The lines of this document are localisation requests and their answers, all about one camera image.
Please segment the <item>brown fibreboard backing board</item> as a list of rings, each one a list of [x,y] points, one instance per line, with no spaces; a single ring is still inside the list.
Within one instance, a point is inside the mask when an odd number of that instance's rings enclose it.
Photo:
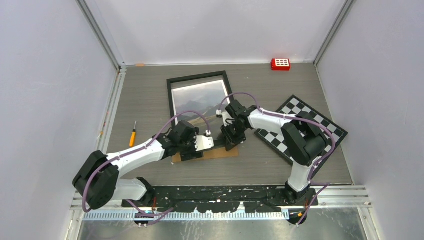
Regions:
[[[239,156],[239,150],[237,147],[231,149],[230,151],[226,151],[225,147],[212,149],[206,152],[203,152],[203,157],[195,158],[192,160],[185,160],[182,161],[182,158],[179,153],[171,157],[171,162],[174,163],[181,163],[181,162],[187,162],[187,161],[200,161],[200,160],[210,160],[210,159],[222,159],[222,158],[232,158],[232,157],[238,157]]]

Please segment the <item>orange handled screwdriver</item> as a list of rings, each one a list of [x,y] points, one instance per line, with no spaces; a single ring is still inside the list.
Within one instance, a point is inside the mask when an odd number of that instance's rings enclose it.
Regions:
[[[132,148],[135,145],[136,134],[137,134],[137,121],[134,122],[133,130],[131,132],[131,137],[129,140],[130,148]]]

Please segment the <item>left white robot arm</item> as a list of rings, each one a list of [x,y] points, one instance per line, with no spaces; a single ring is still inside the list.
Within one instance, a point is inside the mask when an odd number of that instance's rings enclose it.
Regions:
[[[141,207],[154,202],[155,190],[143,177],[123,179],[129,172],[176,154],[199,155],[213,147],[210,130],[200,134],[199,128],[180,121],[167,132],[159,132],[148,141],[129,149],[105,154],[92,152],[72,181],[82,196],[84,212],[97,210],[110,201],[130,201]]]

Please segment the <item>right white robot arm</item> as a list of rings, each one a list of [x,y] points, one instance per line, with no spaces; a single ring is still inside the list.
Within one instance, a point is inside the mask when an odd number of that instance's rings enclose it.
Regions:
[[[221,132],[225,149],[232,150],[246,140],[246,130],[266,130],[283,137],[286,149],[293,159],[290,177],[285,183],[285,198],[291,205],[299,205],[311,185],[312,170],[320,158],[327,156],[325,148],[335,146],[332,135],[323,125],[314,121],[307,112],[287,115],[267,111],[252,105],[249,108],[233,100],[216,115],[223,119]]]

